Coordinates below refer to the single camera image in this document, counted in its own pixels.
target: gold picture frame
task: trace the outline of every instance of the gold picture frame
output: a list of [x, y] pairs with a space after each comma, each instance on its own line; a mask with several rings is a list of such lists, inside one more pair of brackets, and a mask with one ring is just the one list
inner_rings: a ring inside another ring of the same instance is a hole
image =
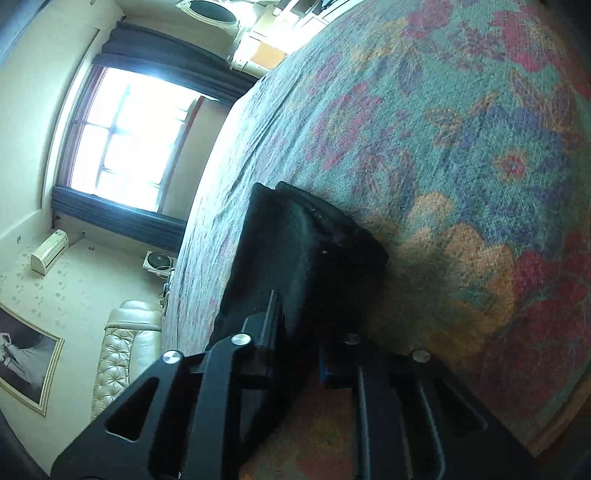
[[43, 416], [63, 345], [0, 303], [0, 387]]

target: black metal frame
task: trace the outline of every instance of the black metal frame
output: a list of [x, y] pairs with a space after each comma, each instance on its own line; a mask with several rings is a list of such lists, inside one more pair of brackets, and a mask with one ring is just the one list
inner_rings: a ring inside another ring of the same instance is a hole
[[[279, 295], [206, 353], [170, 351], [58, 457], [54, 480], [236, 480], [241, 391], [284, 375]], [[327, 388], [350, 388], [356, 479], [533, 480], [530, 453], [427, 352], [391, 355], [358, 335], [320, 348]]]

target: white furniture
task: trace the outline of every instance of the white furniture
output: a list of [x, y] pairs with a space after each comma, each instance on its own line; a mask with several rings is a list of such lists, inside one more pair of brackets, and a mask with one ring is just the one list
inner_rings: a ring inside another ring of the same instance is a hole
[[100, 351], [91, 420], [160, 357], [161, 325], [158, 304], [127, 300], [111, 312]]

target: pink flower pattern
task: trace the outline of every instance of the pink flower pattern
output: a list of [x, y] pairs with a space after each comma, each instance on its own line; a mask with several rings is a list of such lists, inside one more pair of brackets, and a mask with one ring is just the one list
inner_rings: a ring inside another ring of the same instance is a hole
[[445, 27], [451, 14], [452, 4], [449, 0], [425, 0], [419, 10], [407, 15], [408, 25], [402, 34], [416, 40], [428, 37], [432, 31]]

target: dark curtain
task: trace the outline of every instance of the dark curtain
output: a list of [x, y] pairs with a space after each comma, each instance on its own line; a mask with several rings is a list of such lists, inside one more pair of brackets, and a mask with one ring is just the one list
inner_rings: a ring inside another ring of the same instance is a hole
[[117, 24], [94, 63], [158, 77], [230, 106], [257, 81], [207, 50], [125, 22]]
[[22, 32], [51, 0], [0, 0], [0, 66]]
[[105, 230], [177, 253], [187, 227], [187, 222], [182, 220], [121, 205], [64, 186], [53, 187], [51, 208]]

